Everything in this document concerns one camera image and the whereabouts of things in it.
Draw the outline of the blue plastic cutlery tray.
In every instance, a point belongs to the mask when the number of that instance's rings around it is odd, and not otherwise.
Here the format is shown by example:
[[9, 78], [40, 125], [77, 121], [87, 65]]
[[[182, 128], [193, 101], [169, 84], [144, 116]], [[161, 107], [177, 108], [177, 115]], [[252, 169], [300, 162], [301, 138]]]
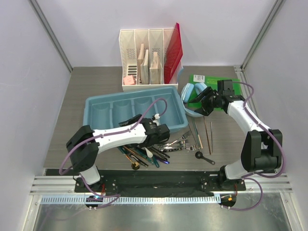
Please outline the blue plastic cutlery tray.
[[166, 124], [171, 133], [188, 126], [184, 106], [173, 86], [89, 97], [85, 101], [83, 125], [92, 129], [111, 129], [138, 114], [143, 114], [155, 100], [163, 98], [167, 110], [159, 123]]

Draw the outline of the black knife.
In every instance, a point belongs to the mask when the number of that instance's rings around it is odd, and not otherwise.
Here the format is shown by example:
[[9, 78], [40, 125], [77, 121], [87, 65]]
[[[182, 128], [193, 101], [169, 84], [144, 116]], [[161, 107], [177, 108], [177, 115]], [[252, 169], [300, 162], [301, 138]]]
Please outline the black knife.
[[132, 151], [127, 149], [129, 156], [132, 157], [134, 160], [136, 160], [140, 165], [144, 167], [149, 167], [145, 162], [143, 162], [141, 159], [139, 159]]

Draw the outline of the gold spoon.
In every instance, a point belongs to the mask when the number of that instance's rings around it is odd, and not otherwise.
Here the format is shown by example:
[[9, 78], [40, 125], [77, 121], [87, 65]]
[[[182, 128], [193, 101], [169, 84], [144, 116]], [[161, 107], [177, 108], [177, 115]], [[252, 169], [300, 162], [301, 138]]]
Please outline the gold spoon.
[[126, 158], [131, 162], [131, 168], [133, 170], [138, 170], [140, 168], [140, 164], [138, 162], [132, 161], [127, 154], [126, 154]]

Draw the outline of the purple handled utensil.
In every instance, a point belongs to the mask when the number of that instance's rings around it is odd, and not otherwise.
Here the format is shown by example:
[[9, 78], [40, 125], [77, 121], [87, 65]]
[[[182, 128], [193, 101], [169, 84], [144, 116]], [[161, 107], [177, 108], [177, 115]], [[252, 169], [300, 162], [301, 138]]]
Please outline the purple handled utensil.
[[164, 163], [164, 164], [170, 164], [170, 162], [168, 160], [165, 160], [157, 155], [154, 155], [154, 157], [156, 158], [157, 161]]

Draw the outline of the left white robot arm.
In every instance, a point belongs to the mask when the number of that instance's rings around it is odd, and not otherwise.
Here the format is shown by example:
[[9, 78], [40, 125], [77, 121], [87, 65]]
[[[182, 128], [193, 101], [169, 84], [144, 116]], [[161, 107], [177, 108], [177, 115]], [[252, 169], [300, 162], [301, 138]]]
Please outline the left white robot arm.
[[118, 128], [92, 130], [89, 125], [82, 126], [66, 143], [72, 168], [86, 182], [92, 192], [102, 188], [102, 179], [95, 166], [98, 154], [119, 146], [136, 144], [149, 148], [167, 141], [170, 130], [166, 124], [159, 124], [151, 118], [142, 118], [141, 114], [120, 122]]

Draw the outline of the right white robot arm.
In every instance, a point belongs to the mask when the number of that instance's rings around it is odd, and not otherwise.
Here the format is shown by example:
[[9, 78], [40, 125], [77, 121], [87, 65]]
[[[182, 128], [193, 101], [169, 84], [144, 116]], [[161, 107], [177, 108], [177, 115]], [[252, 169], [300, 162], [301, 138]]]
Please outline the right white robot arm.
[[271, 129], [252, 112], [247, 99], [235, 93], [234, 81], [219, 80], [217, 85], [214, 90], [205, 83], [188, 83], [181, 92], [181, 99], [183, 103], [201, 103], [201, 107], [194, 111], [186, 109], [188, 116], [208, 116], [215, 108], [220, 108], [237, 122], [246, 135], [240, 159], [220, 168], [218, 186], [230, 190], [240, 179], [254, 174], [268, 178], [263, 172], [275, 169], [279, 170], [276, 177], [280, 176], [285, 168], [280, 130]]

